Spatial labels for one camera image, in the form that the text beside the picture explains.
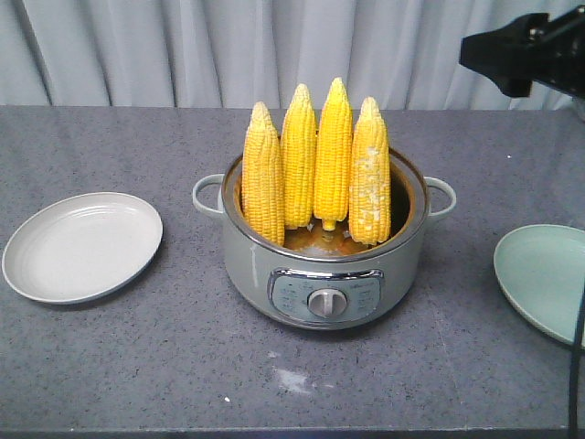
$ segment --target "pot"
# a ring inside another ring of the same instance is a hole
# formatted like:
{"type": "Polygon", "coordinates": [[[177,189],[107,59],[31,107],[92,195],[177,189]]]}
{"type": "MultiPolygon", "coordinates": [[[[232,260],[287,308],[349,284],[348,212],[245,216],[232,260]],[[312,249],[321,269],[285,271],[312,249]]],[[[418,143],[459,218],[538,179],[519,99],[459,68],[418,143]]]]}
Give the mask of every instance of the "pot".
{"type": "Polygon", "coordinates": [[[224,261],[231,282],[266,316],[294,327],[343,329],[372,321],[394,307],[410,289],[424,232],[455,207],[455,191],[442,180],[423,177],[403,155],[390,150],[391,238],[373,248],[319,230],[287,230],[284,246],[262,238],[240,207],[241,156],[225,174],[203,177],[193,187],[198,211],[223,225],[224,261]],[[216,209],[198,199],[209,185],[221,185],[216,209]],[[431,211],[429,187],[450,204],[431,211]],[[312,241],[303,247],[300,243],[312,241]]]}

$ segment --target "gray countertop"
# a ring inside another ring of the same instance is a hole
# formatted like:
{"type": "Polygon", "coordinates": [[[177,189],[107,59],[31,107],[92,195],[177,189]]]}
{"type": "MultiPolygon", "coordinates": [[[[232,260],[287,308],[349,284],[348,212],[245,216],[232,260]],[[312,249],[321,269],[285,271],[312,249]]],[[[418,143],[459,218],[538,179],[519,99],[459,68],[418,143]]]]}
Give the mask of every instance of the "gray countertop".
{"type": "Polygon", "coordinates": [[[164,223],[152,263],[102,299],[42,305],[0,283],[0,433],[562,431],[569,349],[506,301],[492,257],[523,225],[585,228],[585,123],[385,116],[394,148],[458,206],[427,230],[397,307],[324,333],[253,309],[225,272],[220,227],[192,205],[195,182],[241,153],[250,111],[0,107],[3,249],[29,216],[86,192],[133,194],[164,223]]]}

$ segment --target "black clamp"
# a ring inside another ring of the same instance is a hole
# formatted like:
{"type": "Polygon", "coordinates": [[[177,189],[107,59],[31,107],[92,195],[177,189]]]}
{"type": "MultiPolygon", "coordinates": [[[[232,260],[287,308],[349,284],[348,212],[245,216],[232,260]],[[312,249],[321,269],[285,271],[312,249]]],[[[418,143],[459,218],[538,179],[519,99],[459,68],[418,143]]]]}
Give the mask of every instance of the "black clamp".
{"type": "Polygon", "coordinates": [[[585,99],[585,5],[552,21],[548,14],[528,14],[465,37],[459,62],[512,98],[529,96],[535,80],[585,99]]]}

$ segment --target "corn cob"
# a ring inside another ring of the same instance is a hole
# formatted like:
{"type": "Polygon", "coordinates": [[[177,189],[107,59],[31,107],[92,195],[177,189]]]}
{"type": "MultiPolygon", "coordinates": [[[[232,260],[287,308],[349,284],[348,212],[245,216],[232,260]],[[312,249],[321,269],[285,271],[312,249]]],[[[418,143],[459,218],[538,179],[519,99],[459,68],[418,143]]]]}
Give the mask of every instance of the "corn cob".
{"type": "Polygon", "coordinates": [[[278,133],[264,102],[252,110],[242,161],[244,218],[262,237],[284,244],[284,182],[278,133]]]}
{"type": "Polygon", "coordinates": [[[354,241],[376,244],[390,234],[388,130],[374,98],[364,99],[352,145],[349,233],[354,241]]]}
{"type": "Polygon", "coordinates": [[[329,89],[319,123],[314,178],[314,215],[324,230],[347,215],[353,115],[341,78],[329,89]]]}
{"type": "Polygon", "coordinates": [[[282,124],[286,229],[307,226],[313,214],[316,132],[317,122],[309,89],[306,85],[299,84],[282,124]]]}

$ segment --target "light green plate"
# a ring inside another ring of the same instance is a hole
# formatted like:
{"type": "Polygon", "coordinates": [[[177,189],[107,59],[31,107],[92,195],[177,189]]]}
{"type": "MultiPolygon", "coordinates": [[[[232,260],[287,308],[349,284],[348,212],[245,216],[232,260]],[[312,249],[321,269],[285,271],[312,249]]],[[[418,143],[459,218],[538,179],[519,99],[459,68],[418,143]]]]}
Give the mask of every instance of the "light green plate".
{"type": "Polygon", "coordinates": [[[505,296],[526,320],[573,342],[585,283],[583,230],[548,224],[513,230],[495,247],[494,268],[505,296]]]}

